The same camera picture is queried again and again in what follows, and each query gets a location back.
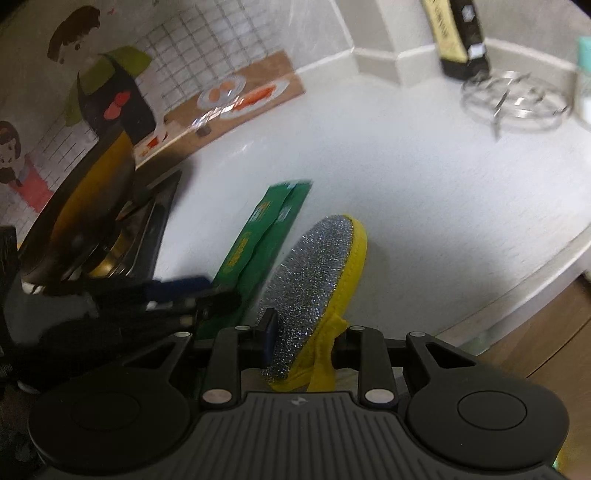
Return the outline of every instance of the dark bottle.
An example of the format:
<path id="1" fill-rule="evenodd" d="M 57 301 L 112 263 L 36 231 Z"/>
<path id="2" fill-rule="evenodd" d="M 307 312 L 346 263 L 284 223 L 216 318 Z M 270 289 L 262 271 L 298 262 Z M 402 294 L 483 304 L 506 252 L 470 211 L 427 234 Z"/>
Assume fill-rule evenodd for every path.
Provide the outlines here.
<path id="1" fill-rule="evenodd" d="M 427 11 L 443 73 L 467 80 L 488 77 L 484 38 L 472 0 L 423 0 Z"/>

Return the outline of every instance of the screw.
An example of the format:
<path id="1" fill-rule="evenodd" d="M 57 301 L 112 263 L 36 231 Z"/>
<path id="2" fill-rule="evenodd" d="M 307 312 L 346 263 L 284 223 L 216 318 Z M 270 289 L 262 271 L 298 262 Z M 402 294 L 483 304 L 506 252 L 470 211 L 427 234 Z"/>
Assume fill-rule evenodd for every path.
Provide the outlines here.
<path id="1" fill-rule="evenodd" d="M 221 405 L 222 403 L 228 403 L 232 399 L 232 393 L 223 388 L 212 388 L 211 390 L 207 390 L 202 395 L 202 398 L 207 403 Z"/>
<path id="2" fill-rule="evenodd" d="M 365 393 L 365 399 L 377 404 L 390 403 L 394 399 L 394 393 L 384 388 L 374 388 Z"/>
<path id="3" fill-rule="evenodd" d="M 203 125 L 201 128 L 198 128 L 196 134 L 198 137 L 206 137 L 212 132 L 212 127 L 209 125 Z"/>

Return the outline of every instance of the logo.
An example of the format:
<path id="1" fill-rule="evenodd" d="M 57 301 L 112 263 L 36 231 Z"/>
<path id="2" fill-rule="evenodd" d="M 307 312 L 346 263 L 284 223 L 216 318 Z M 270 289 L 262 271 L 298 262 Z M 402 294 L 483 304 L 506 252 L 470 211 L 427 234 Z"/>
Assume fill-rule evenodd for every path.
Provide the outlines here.
<path id="1" fill-rule="evenodd" d="M 251 217 L 248 219 L 247 223 L 256 222 L 263 213 L 267 211 L 267 209 L 271 206 L 271 202 L 261 202 L 259 203 L 255 211 L 252 212 Z"/>
<path id="2" fill-rule="evenodd" d="M 302 405 L 304 405 L 306 403 L 308 403 L 308 401 L 302 397 L 293 398 L 291 400 L 291 404 L 295 405 L 296 407 L 301 407 Z"/>
<path id="3" fill-rule="evenodd" d="M 234 253 L 230 257 L 230 260 L 228 260 L 228 263 L 224 266 L 224 268 L 223 268 L 224 273 L 230 273 L 232 271 L 232 269 L 236 266 L 236 264 L 240 260 L 240 257 L 242 256 L 242 253 L 244 252 L 244 249 L 246 248 L 246 245 L 248 244 L 248 239 L 250 236 L 251 236 L 251 232 L 246 232 L 244 234 L 244 236 L 242 237 L 242 239 L 238 243 L 236 250 L 234 250 Z"/>

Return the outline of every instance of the green packaging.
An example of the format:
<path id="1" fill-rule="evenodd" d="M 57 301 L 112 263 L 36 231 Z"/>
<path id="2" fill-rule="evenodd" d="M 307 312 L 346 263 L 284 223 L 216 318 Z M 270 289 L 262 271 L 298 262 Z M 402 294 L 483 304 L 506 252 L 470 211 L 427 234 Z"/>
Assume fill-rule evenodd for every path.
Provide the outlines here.
<path id="1" fill-rule="evenodd" d="M 198 339 L 214 338 L 225 327 L 237 325 L 257 288 L 266 279 L 312 183 L 271 186 L 256 206 L 213 279 L 216 287 L 235 288 L 242 296 L 236 312 L 203 322 Z"/>

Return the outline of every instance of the frying pan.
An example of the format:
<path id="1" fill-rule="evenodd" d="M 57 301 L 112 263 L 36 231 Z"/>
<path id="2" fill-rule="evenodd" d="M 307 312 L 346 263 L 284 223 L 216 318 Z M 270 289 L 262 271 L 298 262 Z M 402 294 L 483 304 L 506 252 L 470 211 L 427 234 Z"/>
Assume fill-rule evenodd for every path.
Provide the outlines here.
<path id="1" fill-rule="evenodd" d="M 132 194 L 134 146 L 114 125 L 53 194 L 19 250 L 26 282 L 65 280 L 114 226 Z"/>

